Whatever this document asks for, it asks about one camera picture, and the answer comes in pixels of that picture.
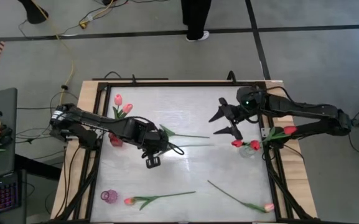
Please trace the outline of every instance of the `wooden board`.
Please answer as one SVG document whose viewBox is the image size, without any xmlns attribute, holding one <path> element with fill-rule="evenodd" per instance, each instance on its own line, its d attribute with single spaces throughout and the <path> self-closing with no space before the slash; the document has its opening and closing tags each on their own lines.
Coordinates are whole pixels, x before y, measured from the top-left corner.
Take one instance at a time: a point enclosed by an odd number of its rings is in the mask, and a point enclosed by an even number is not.
<svg viewBox="0 0 359 224">
<path fill-rule="evenodd" d="M 85 110 L 92 112 L 93 107 L 95 104 L 95 97 L 96 92 L 98 88 L 99 82 L 107 82 L 107 81 L 84 81 L 80 97 L 78 101 L 78 107 Z M 110 81 L 111 83 L 130 83 L 131 81 Z M 145 80 L 145 81 L 138 81 L 138 82 L 144 82 L 144 83 L 166 83 L 166 82 L 231 82 L 226 80 Z M 247 80 L 244 82 L 264 82 L 260 80 Z M 282 81 L 266 81 L 266 85 L 268 88 L 273 86 L 283 86 Z M 284 93 L 281 90 L 271 90 L 270 93 L 284 96 Z M 285 118 L 279 118 L 274 119 L 275 126 L 288 126 L 293 124 L 292 117 L 288 116 Z M 290 147 L 293 147 L 294 149 L 301 151 L 298 145 L 298 141 L 289 141 L 288 145 Z M 68 162 L 71 161 L 73 154 L 75 150 L 77 149 L 78 143 L 77 142 L 70 142 L 67 147 L 67 158 L 66 158 L 66 172 L 68 175 Z M 82 164 L 83 164 L 83 155 L 84 153 L 78 152 L 75 158 L 75 162 L 72 165 L 72 170 L 76 170 L 76 174 L 81 173 Z M 302 159 L 293 154 L 291 151 L 282 149 L 281 150 L 282 155 L 282 161 L 283 166 L 285 170 L 286 180 L 287 180 L 287 187 L 290 190 L 290 192 L 293 194 L 294 198 L 299 202 L 299 204 L 305 209 L 305 211 L 312 215 L 313 217 L 316 217 L 316 210 L 314 201 L 312 198 L 312 194 L 310 192 L 309 182 L 306 175 L 305 166 L 302 163 Z M 72 175 L 71 178 L 71 184 L 70 184 L 70 190 L 69 190 L 69 201 L 72 199 L 72 197 L 75 195 L 75 193 L 78 190 L 78 183 L 80 181 L 79 175 Z M 281 194 L 279 195 L 279 200 L 283 202 L 283 198 Z M 60 176 L 60 181 L 55 197 L 54 207 L 52 210 L 51 218 L 55 218 L 57 212 L 59 211 L 60 206 L 62 205 L 63 198 L 65 196 L 65 182 L 63 177 L 63 170 L 62 175 Z M 80 210 L 80 218 L 85 217 L 85 209 L 86 209 L 86 203 L 88 201 L 88 194 L 84 195 L 83 203 Z M 286 216 L 286 211 L 282 210 L 282 216 Z"/>
</svg>

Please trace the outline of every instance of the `person's leg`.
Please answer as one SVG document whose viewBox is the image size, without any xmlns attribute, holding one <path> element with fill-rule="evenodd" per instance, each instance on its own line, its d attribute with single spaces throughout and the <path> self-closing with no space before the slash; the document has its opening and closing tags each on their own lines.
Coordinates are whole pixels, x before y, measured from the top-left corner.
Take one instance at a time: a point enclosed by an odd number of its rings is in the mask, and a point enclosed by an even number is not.
<svg viewBox="0 0 359 224">
<path fill-rule="evenodd" d="M 188 40 L 198 40 L 205 35 L 204 25 L 207 21 L 211 0 L 191 0 Z"/>
<path fill-rule="evenodd" d="M 189 24 L 191 2 L 192 0 L 180 0 L 180 4 L 182 5 L 182 22 L 185 25 Z"/>
<path fill-rule="evenodd" d="M 24 6 L 24 9 L 26 10 L 27 13 L 27 20 L 31 23 L 31 24 L 40 24 L 41 22 L 47 20 L 42 13 L 39 11 L 39 9 L 37 8 L 37 6 L 35 6 L 35 4 L 31 1 L 31 0 L 18 0 L 19 2 L 21 2 Z M 45 11 L 44 9 L 41 8 L 41 10 L 43 10 L 44 14 L 48 17 L 48 12 Z"/>
</svg>

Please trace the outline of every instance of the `table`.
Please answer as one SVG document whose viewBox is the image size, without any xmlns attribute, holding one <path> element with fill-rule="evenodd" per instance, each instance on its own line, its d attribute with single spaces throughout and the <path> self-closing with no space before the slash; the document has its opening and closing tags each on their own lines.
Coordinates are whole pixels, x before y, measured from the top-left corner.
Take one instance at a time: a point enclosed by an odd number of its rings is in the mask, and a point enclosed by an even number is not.
<svg viewBox="0 0 359 224">
<path fill-rule="evenodd" d="M 95 105 L 96 94 L 98 93 L 98 84 L 99 82 L 111 82 L 111 83 L 131 83 L 130 80 L 112 80 L 112 81 L 84 81 L 82 85 L 82 89 L 79 96 L 79 101 L 77 106 L 85 111 L 92 112 L 95 108 L 99 114 L 101 114 L 103 110 L 103 104 L 99 103 Z M 144 81 L 137 81 L 138 83 L 169 83 L 169 82 L 209 82 L 209 83 L 229 83 L 229 80 L 144 80 Z M 283 86 L 282 81 L 261 81 L 266 83 L 267 88 L 271 88 L 274 86 Z M 285 96 L 284 92 L 280 89 L 270 90 L 271 94 Z M 101 99 L 105 98 L 105 92 L 101 92 Z M 294 125 L 292 116 L 286 116 L 283 118 L 274 118 L 273 119 L 275 126 L 290 126 Z M 265 125 L 268 125 L 268 119 L 264 118 Z M 298 141 L 290 140 L 287 142 L 287 145 L 294 148 L 295 150 L 301 152 Z M 66 172 L 66 176 L 68 176 L 68 167 L 70 161 L 73 158 L 74 152 L 77 150 L 78 142 L 72 141 L 68 144 L 67 153 L 66 153 L 66 169 L 62 169 L 62 173 L 60 175 L 60 181 L 56 193 L 56 198 L 54 202 L 54 207 L 52 209 L 51 218 L 55 218 L 57 216 L 60 207 L 62 206 L 62 202 L 65 196 L 65 182 L 64 182 L 64 173 Z M 297 155 L 287 149 L 281 150 L 281 159 L 282 159 L 282 166 L 284 168 L 284 175 L 286 176 L 287 181 L 287 188 L 294 196 L 294 198 L 298 201 L 298 203 L 304 208 L 304 210 L 313 217 L 316 217 L 316 211 L 314 206 L 314 201 L 312 198 L 312 194 L 310 192 L 309 182 L 307 178 L 307 174 L 305 171 L 305 166 L 302 162 L 302 159 Z M 88 170 L 91 170 L 93 164 L 93 158 L 95 156 L 95 152 L 91 152 Z M 70 180 L 70 190 L 68 191 L 68 201 L 74 197 L 78 190 L 78 186 L 80 183 L 80 176 L 83 169 L 83 161 L 85 157 L 85 150 L 80 149 L 73 158 L 72 170 L 71 170 L 71 177 Z M 86 217 L 86 204 L 88 203 L 88 196 L 89 196 L 90 189 L 88 188 L 84 193 L 82 198 L 81 206 L 79 208 L 78 218 L 85 218 Z M 280 209 L 281 209 L 281 216 L 283 218 L 287 217 L 286 207 L 284 206 L 284 199 L 279 189 L 277 189 Z"/>
</svg>

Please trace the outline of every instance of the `shoe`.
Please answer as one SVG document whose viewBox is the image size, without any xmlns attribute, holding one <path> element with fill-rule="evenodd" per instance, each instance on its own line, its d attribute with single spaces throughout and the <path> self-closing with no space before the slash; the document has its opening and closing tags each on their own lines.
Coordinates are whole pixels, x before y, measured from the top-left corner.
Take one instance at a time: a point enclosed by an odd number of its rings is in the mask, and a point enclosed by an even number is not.
<svg viewBox="0 0 359 224">
<path fill-rule="evenodd" d="M 203 41 L 203 40 L 207 40 L 209 36 L 210 36 L 209 31 L 204 31 L 204 35 L 202 36 L 202 38 L 200 38 L 200 39 L 198 39 L 198 40 L 189 40 L 189 39 L 186 37 L 186 40 L 187 40 L 188 42 Z"/>
</svg>

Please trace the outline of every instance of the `black pants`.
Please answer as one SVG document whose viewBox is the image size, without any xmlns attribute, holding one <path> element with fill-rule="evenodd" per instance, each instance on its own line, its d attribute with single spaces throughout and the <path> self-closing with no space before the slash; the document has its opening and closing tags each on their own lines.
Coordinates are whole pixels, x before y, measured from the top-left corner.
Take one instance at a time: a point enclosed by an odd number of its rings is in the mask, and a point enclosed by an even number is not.
<svg viewBox="0 0 359 224">
<path fill-rule="evenodd" d="M 211 0 L 181 0 L 181 3 L 183 22 L 188 26 L 187 38 L 189 40 L 202 38 Z"/>
</svg>

